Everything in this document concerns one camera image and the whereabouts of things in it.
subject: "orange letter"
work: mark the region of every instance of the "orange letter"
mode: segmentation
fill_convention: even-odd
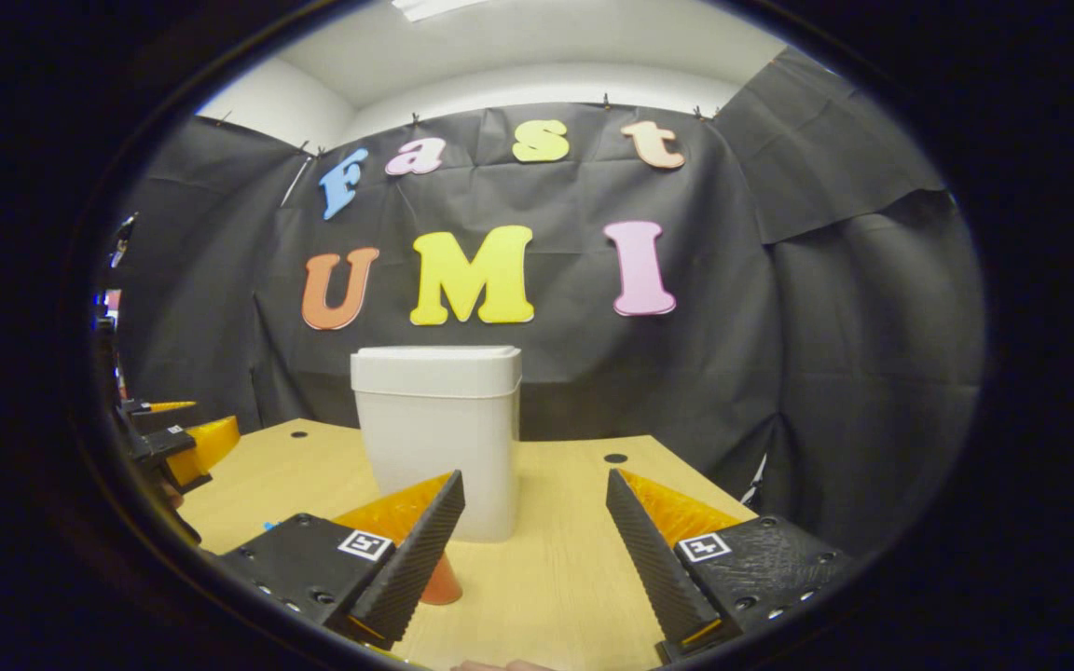
[[[301,301],[301,317],[309,326],[319,331],[337,331],[354,321],[363,309],[363,294],[367,289],[367,272],[371,262],[379,257],[375,247],[363,247],[346,256],[350,263],[350,281],[346,283],[346,298],[342,306],[325,305],[325,290],[329,289],[329,274],[342,263],[343,257],[321,254],[306,262],[306,294]]]
[[[664,169],[674,169],[685,164],[686,159],[681,154],[670,154],[666,151],[666,140],[673,140],[673,131],[663,131],[657,128],[657,123],[652,120],[642,120],[639,123],[632,123],[619,131],[630,136],[636,144],[636,156],[651,166],[664,166]]]

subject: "orange cone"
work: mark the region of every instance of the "orange cone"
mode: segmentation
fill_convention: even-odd
[[[430,577],[430,584],[421,592],[421,602],[431,606],[453,603],[462,597],[462,585],[455,577],[455,570],[450,566],[450,557],[441,553],[441,559]]]

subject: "wooden table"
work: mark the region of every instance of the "wooden table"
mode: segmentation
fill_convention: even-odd
[[[525,659],[561,671],[632,671],[661,665],[661,628],[605,507],[605,455],[623,468],[715,506],[740,521],[755,513],[651,436],[521,442],[520,509],[504,543],[452,540],[463,586],[449,606],[418,603],[392,653],[445,670],[464,659]],[[201,546],[224,553],[296,512],[333,519],[379,497],[355,428],[309,420],[244,436],[188,493],[180,509]]]

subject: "black backdrop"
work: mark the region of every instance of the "black backdrop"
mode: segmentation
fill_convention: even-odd
[[[570,155],[520,164],[512,129],[562,119]],[[661,171],[619,128],[654,120],[686,157]],[[448,141],[430,174],[384,175],[410,140]],[[320,177],[358,147],[358,195],[323,221]],[[316,160],[259,133],[193,119],[119,208],[140,211],[111,283],[133,395],[198,399],[244,431],[294,417],[357,426],[350,352],[369,345],[514,344],[521,434],[653,434],[740,496],[853,553],[900,522],[949,466],[977,391],[984,318],[972,243],[908,137],[855,88],[787,52],[713,120],[664,110],[524,105],[425,119]],[[608,223],[661,224],[678,307],[626,318]],[[413,239],[527,225],[536,317],[409,322]],[[362,313],[340,331],[301,318],[313,256],[374,246]],[[329,303],[345,295],[335,268]]]

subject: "ceiling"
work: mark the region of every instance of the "ceiling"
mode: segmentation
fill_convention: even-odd
[[[702,0],[491,0],[418,23],[371,0],[281,52],[354,106],[538,63],[648,65],[743,85],[784,43]]]

